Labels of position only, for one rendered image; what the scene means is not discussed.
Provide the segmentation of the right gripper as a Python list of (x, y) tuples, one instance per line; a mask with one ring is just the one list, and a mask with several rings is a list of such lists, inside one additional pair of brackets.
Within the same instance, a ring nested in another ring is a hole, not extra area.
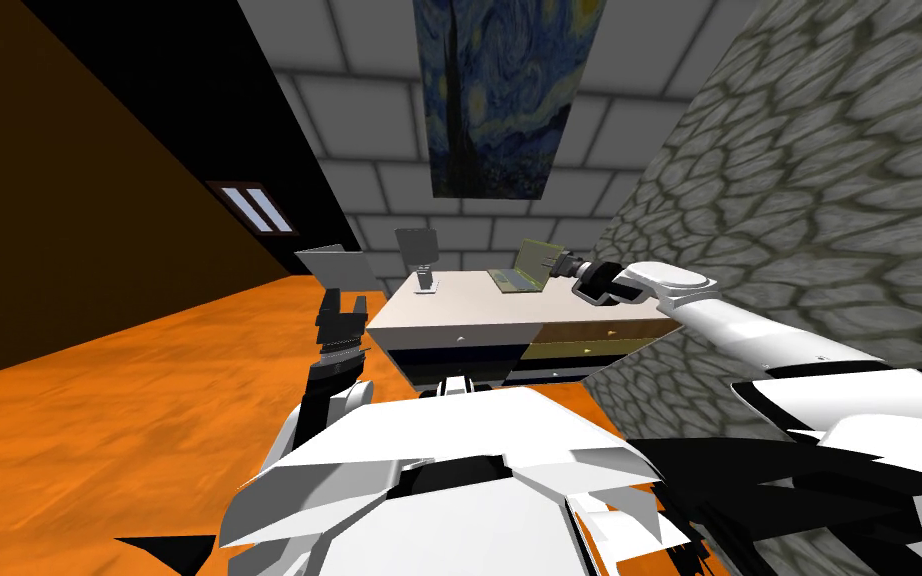
[(551, 278), (580, 278), (589, 263), (583, 258), (574, 255), (571, 251), (561, 251), (555, 258), (550, 259)]

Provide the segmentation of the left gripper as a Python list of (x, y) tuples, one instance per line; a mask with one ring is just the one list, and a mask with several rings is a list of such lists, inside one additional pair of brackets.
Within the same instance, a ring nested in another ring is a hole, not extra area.
[(355, 298), (352, 313), (341, 313), (341, 290), (326, 289), (320, 304), (316, 342), (324, 349), (356, 348), (368, 320), (367, 296)]

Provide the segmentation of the green open laptop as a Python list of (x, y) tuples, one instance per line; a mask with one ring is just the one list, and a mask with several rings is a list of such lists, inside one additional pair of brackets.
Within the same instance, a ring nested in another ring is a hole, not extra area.
[(501, 293), (542, 292), (563, 246), (526, 239), (522, 242), (511, 269), (491, 269), (487, 273)]

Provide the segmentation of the grey flat panel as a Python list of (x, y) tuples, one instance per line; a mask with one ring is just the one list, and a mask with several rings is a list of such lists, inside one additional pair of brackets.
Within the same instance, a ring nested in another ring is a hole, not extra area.
[(364, 252), (346, 251), (342, 245), (335, 244), (297, 251), (295, 255), (324, 289), (342, 292), (384, 290)]

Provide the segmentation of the grey monitor on stand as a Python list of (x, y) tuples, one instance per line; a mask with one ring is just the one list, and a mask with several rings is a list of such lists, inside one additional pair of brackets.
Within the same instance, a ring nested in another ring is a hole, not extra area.
[(418, 282), (416, 294), (434, 294), (438, 282), (434, 280), (431, 265), (439, 259), (437, 233), (431, 228), (396, 228), (396, 242), (407, 266), (415, 268)]

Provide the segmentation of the white desk with drawers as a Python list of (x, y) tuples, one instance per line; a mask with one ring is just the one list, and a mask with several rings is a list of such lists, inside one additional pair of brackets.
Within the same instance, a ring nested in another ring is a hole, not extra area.
[(571, 278), (504, 294), (486, 271), (438, 273), (433, 294), (409, 277), (367, 332), (418, 392), (449, 377), (501, 386), (576, 382), (679, 329), (655, 300), (593, 306)]

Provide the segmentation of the small brown-framed window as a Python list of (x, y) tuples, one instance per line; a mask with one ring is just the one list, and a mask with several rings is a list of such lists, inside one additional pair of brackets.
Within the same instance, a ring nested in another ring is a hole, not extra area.
[(261, 236), (298, 236), (262, 184), (243, 181), (206, 181), (206, 186), (247, 227)]

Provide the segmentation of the blue starry night painting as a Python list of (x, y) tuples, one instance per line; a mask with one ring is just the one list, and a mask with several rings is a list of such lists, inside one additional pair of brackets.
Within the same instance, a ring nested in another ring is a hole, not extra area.
[(412, 0), (435, 198), (542, 197), (607, 0)]

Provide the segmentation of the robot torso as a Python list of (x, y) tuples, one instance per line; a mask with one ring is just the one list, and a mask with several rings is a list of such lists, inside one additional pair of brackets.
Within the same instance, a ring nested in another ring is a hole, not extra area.
[(371, 397), (333, 395), (314, 436), (293, 411), (225, 512), (228, 576), (617, 576), (689, 542), (648, 460), (537, 390)]

